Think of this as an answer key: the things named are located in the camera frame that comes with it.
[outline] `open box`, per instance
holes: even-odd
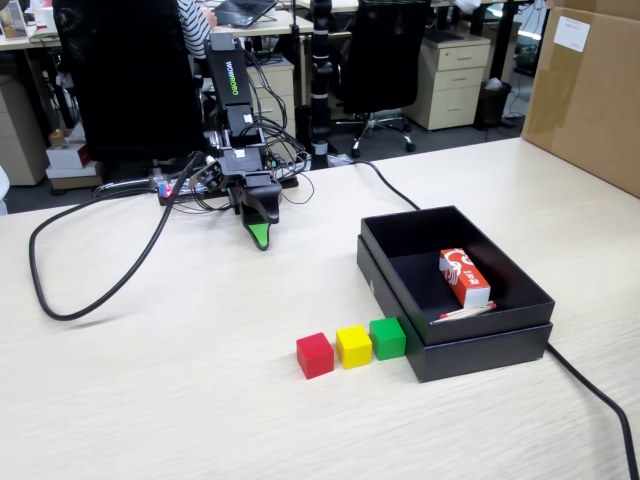
[[[467,252],[498,307],[431,324],[461,308],[438,267],[440,251],[448,248]],[[535,360],[544,353],[554,301],[455,207],[363,219],[358,265],[384,314],[401,321],[407,356],[420,381]]]

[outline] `yellow cube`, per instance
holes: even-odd
[[[336,350],[345,369],[371,362],[371,339],[362,325],[338,330]]]

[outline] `white label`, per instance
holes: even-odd
[[[582,53],[584,44],[587,43],[590,28],[591,25],[588,23],[582,23],[567,17],[560,17],[553,42]]]

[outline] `black office chair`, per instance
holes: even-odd
[[[360,0],[353,37],[341,59],[334,60],[331,88],[344,101],[346,113],[361,120],[336,122],[360,125],[351,156],[360,156],[363,135],[375,128],[402,134],[408,152],[416,147],[401,115],[376,117],[375,112],[411,105],[418,93],[418,55],[430,0]],[[404,129],[390,122],[402,121]]]
[[[204,150],[177,0],[54,0],[53,8],[92,159]]]

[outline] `trash bin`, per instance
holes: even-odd
[[[497,127],[502,123],[502,113],[507,103],[507,97],[511,92],[511,85],[502,83],[500,90],[487,90],[487,82],[482,82],[480,96],[478,97],[478,108],[476,109],[476,119],[473,126],[486,130]]]

